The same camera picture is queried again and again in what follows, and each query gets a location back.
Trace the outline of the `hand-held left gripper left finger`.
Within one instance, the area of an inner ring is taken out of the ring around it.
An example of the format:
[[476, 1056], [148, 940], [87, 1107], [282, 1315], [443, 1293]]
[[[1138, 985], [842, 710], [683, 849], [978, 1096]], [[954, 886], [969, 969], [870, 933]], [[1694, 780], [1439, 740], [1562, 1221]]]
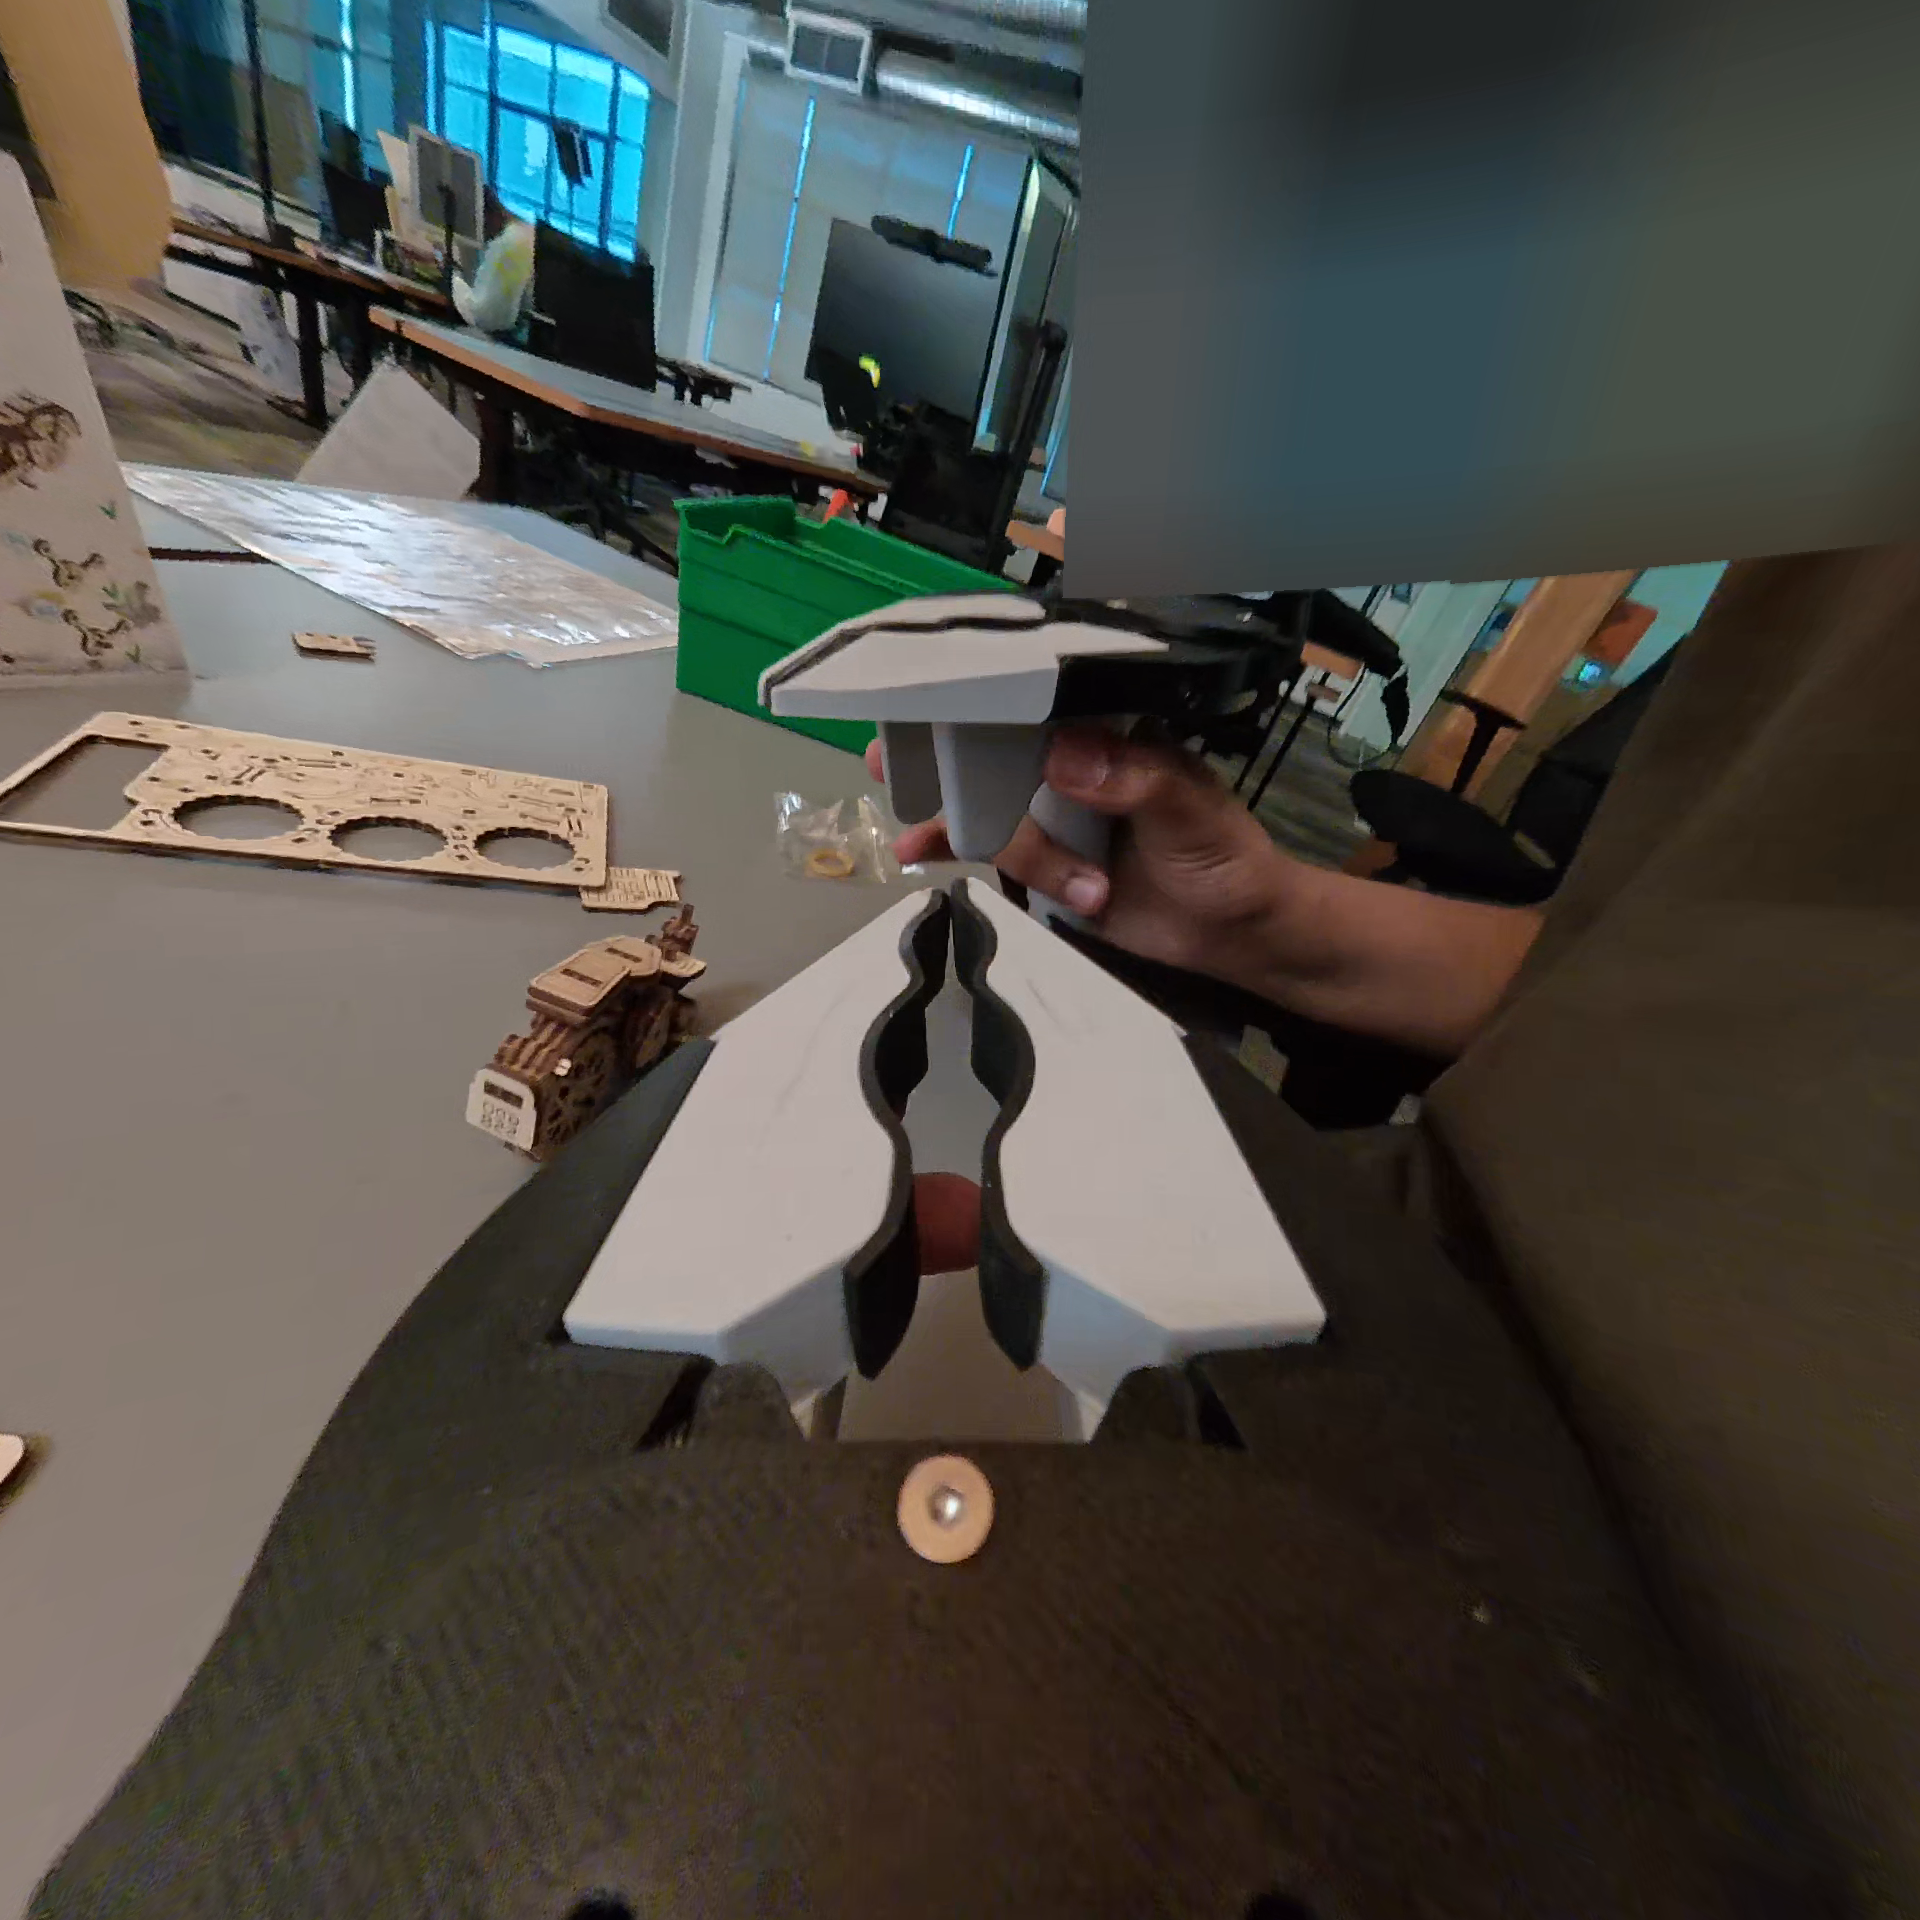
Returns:
[[950, 940], [950, 894], [913, 894], [697, 1047], [570, 1343], [760, 1367], [803, 1423], [882, 1369], [920, 1299], [904, 1116]]

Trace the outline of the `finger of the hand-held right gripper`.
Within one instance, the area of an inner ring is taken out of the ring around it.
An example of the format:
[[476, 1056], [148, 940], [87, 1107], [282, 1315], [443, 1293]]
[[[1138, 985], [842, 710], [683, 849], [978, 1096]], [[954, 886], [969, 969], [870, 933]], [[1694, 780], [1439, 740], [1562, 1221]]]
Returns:
[[862, 614], [762, 673], [762, 707], [782, 717], [1035, 724], [1065, 667], [1164, 657], [1168, 641], [1051, 614]]
[[918, 595], [850, 614], [762, 669], [766, 681], [790, 681], [810, 665], [870, 633], [1032, 630], [1049, 609], [1023, 592]]

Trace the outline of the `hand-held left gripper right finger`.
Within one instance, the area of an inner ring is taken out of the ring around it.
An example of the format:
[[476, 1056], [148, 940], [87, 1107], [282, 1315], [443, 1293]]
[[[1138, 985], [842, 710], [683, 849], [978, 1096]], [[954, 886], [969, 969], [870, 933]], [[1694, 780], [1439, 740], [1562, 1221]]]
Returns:
[[969, 1062], [996, 1112], [978, 1172], [987, 1332], [1090, 1440], [1123, 1380], [1321, 1337], [1307, 1279], [1187, 1033], [992, 886], [951, 889]]

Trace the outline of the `wooden model motorcycle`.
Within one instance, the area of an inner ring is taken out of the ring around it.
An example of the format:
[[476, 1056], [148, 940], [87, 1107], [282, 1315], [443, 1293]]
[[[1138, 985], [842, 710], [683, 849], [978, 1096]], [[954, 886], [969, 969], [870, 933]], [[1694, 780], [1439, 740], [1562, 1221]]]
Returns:
[[531, 1023], [473, 1073], [465, 1117], [529, 1160], [552, 1160], [697, 1023], [707, 961], [691, 902], [664, 925], [578, 948], [531, 981]]

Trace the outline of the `person's right forearm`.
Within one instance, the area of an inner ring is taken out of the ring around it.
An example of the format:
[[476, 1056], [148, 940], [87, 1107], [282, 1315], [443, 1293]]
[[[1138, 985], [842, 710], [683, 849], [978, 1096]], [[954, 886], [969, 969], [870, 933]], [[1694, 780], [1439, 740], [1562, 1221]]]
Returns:
[[1452, 1062], [1498, 1016], [1544, 927], [1539, 908], [1304, 868], [1266, 919], [1264, 995]]

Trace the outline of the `person's right hand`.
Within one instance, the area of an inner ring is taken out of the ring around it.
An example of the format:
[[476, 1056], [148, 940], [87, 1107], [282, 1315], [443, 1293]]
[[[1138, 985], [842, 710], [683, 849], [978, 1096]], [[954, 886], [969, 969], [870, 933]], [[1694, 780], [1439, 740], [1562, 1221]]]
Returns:
[[1075, 847], [1026, 814], [991, 854], [1003, 886], [1051, 900], [1152, 961], [1250, 985], [1281, 953], [1288, 911], [1321, 878], [1200, 757], [1152, 736], [1063, 729], [1040, 796], [1104, 825], [1104, 849]]

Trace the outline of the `green plastic bin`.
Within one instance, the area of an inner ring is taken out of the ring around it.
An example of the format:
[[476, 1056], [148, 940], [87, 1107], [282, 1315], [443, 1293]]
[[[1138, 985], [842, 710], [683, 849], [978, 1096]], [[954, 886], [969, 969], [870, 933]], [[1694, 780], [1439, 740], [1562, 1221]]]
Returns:
[[812, 519], [786, 496], [691, 496], [680, 502], [676, 685], [862, 755], [873, 724], [770, 715], [762, 673], [850, 616], [958, 592], [1019, 587], [858, 519]]

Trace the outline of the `clear bag of rubber bands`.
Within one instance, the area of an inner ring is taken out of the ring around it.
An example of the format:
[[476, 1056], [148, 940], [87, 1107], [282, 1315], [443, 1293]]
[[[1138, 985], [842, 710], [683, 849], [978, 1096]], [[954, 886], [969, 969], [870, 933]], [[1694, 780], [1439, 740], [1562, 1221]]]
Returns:
[[884, 884], [900, 875], [896, 822], [873, 796], [812, 801], [776, 796], [776, 849], [796, 879]]

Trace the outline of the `black monitor screen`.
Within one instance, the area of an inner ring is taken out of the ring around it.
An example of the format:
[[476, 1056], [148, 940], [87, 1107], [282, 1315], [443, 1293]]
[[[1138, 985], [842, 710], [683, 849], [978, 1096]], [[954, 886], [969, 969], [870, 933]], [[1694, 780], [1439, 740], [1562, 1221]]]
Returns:
[[892, 214], [835, 219], [803, 371], [830, 424], [864, 438], [920, 404], [972, 419], [1000, 299], [985, 247]]

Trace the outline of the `black office chair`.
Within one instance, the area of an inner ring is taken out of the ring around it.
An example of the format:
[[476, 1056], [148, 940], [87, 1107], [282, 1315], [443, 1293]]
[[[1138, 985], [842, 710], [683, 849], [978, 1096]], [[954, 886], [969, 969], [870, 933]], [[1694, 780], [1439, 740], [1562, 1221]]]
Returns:
[[1356, 815], [1385, 847], [1377, 878], [1490, 905], [1542, 905], [1559, 873], [1462, 796], [1371, 767], [1351, 780]]

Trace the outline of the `long background table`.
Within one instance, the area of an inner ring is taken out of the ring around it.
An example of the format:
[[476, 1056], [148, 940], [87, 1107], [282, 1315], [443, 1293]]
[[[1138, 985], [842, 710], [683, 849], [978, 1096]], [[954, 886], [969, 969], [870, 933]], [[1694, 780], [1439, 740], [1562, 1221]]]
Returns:
[[666, 398], [388, 305], [371, 308], [369, 321], [394, 348], [422, 353], [473, 396], [483, 445], [476, 485], [480, 497], [489, 502], [518, 502], [514, 424], [535, 421], [585, 424], [594, 433], [619, 441], [617, 459], [639, 470], [659, 469], [652, 445], [711, 455], [753, 494], [786, 491], [815, 497], [847, 491], [862, 504], [872, 504], [889, 488], [882, 475], [858, 463], [850, 445], [819, 433], [803, 438], [777, 433], [745, 419], [731, 399]]

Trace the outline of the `white plastic bag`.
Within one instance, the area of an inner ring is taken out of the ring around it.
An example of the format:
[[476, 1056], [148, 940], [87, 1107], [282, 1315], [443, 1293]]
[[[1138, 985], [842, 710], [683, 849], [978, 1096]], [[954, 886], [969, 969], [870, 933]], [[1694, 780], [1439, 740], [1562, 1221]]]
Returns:
[[489, 339], [510, 339], [521, 329], [535, 288], [537, 227], [510, 219], [488, 239], [473, 276], [452, 278], [460, 320]]

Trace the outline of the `wooden puzzle sheet round holes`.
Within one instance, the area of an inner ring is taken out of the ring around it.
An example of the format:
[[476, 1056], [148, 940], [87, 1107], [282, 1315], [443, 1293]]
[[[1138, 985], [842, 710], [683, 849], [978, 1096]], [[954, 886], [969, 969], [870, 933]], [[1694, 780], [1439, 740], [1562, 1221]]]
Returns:
[[609, 878], [602, 783], [100, 710], [4, 776], [4, 800], [73, 752], [151, 757], [103, 827], [4, 820], [10, 838], [307, 873], [591, 891]]

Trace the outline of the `person's brown clothing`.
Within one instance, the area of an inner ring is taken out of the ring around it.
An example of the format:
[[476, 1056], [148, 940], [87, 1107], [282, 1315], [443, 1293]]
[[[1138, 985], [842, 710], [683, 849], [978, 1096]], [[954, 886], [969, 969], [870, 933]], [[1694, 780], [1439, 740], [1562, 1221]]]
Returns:
[[1916, 669], [1913, 543], [1731, 565], [1406, 1156], [1863, 1916], [1916, 1916]]

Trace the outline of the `printed instruction sheet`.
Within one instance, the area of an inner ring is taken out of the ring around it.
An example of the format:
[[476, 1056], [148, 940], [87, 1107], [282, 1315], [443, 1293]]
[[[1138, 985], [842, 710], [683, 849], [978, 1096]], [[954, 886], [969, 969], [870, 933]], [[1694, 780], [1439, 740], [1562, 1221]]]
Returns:
[[180, 676], [27, 179], [2, 158], [2, 688]]

